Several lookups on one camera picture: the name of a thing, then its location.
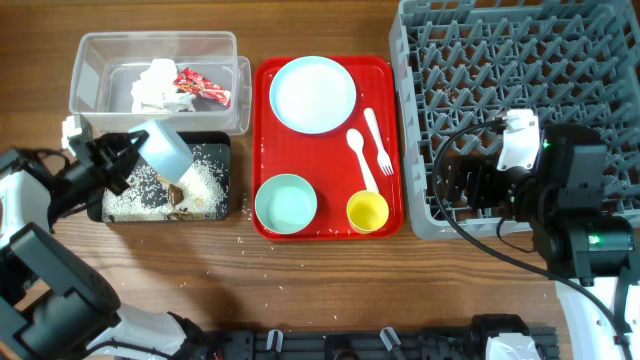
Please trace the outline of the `red snack wrapper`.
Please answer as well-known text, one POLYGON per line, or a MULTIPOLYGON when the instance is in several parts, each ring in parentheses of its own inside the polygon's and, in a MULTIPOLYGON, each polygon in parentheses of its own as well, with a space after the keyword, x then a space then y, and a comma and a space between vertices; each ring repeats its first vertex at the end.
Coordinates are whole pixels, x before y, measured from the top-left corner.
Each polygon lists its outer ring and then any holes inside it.
POLYGON ((213 100, 227 108, 231 105, 231 92, 212 82, 200 73, 186 67, 180 72, 173 85, 186 93, 213 100))

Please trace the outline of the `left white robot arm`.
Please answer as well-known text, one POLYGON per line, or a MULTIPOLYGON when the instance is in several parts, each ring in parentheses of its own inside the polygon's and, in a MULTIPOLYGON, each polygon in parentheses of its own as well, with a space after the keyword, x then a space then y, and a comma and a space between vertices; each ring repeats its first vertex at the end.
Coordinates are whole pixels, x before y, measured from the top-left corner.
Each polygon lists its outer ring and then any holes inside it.
POLYGON ((149 141, 144 130, 74 135, 56 174, 42 149, 1 156, 1 340, 22 359, 198 359, 207 335, 187 318, 121 303, 113 287, 58 242, 52 226, 104 189, 121 193, 149 141))

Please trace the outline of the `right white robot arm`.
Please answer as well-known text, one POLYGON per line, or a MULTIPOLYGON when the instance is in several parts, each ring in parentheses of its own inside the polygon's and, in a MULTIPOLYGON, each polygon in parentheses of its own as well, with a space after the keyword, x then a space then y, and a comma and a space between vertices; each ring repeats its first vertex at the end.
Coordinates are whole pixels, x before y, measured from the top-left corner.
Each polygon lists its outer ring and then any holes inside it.
POLYGON ((575 124, 546 127, 534 170, 498 168, 495 194, 511 216, 529 223, 539 268, 486 246, 454 219, 469 243, 556 284, 577 359, 636 359, 639 244, 630 223, 604 214, 601 175, 607 146, 597 131, 575 124))

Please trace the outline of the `light blue bowl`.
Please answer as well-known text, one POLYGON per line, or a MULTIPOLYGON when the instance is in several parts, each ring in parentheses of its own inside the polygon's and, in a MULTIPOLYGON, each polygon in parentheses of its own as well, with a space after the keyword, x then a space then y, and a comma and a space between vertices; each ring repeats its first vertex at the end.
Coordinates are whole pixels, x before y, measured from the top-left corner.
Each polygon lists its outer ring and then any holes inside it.
POLYGON ((141 157, 161 176, 177 183, 193 164, 186 142, 167 123, 149 120, 129 130, 146 131, 148 138, 139 150, 141 157))

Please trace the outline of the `yellow plastic cup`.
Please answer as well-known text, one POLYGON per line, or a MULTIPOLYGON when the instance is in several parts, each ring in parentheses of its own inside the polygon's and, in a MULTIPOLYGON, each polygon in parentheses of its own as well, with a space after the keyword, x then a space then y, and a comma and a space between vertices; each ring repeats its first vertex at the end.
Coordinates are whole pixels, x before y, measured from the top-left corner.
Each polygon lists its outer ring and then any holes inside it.
POLYGON ((389 206, 385 198, 373 191, 362 190, 353 194, 346 205, 351 228, 360 234, 381 229, 389 218, 389 206))

